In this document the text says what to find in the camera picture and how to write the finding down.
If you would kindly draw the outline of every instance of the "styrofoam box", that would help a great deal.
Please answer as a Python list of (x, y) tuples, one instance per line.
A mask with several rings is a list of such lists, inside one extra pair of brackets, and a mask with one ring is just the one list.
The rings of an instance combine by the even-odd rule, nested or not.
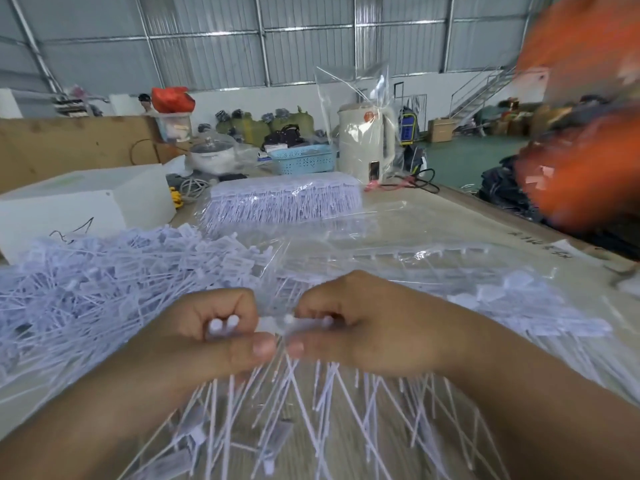
[(38, 237), (105, 237), (174, 215), (162, 165), (73, 171), (0, 195), (0, 251), (14, 264)]

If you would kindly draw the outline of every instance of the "blue plastic basket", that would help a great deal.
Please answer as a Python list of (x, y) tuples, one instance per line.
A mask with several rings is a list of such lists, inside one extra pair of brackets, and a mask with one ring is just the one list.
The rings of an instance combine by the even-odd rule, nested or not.
[(312, 144), (269, 153), (280, 175), (333, 171), (335, 152), (328, 144)]

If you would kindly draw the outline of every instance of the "staircase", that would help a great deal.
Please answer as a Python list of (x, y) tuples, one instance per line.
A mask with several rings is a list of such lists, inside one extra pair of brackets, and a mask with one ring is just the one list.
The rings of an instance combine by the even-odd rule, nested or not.
[(487, 100), (513, 80), (515, 66), (514, 61), (488, 75), (488, 68), (485, 68), (451, 95), (449, 117), (457, 120), (456, 128), (466, 125), (476, 112), (484, 108)]

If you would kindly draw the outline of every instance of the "hand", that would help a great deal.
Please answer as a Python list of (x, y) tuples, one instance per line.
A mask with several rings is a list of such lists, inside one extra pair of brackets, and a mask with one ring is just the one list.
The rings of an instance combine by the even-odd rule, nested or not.
[(465, 347), (465, 321), (481, 315), (382, 278), (354, 271), (308, 290), (296, 316), (340, 315), (346, 327), (301, 333), (293, 358), (339, 362), (384, 376), (438, 372)]
[[(238, 315), (238, 336), (205, 341), (213, 318)], [(99, 401), (105, 428), (120, 437), (147, 431), (184, 404), (197, 386), (250, 371), (272, 359), (274, 336), (254, 333), (253, 292), (219, 289), (188, 294), (169, 306), (74, 389), (78, 402)]]

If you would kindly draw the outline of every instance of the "floor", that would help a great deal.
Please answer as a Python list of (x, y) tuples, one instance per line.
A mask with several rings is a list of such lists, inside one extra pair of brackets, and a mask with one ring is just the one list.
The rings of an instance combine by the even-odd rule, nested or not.
[(527, 144), (528, 138), (514, 136), (457, 136), (446, 143), (424, 143), (429, 167), (436, 170), (435, 182), (460, 188), (482, 183), (482, 172)]

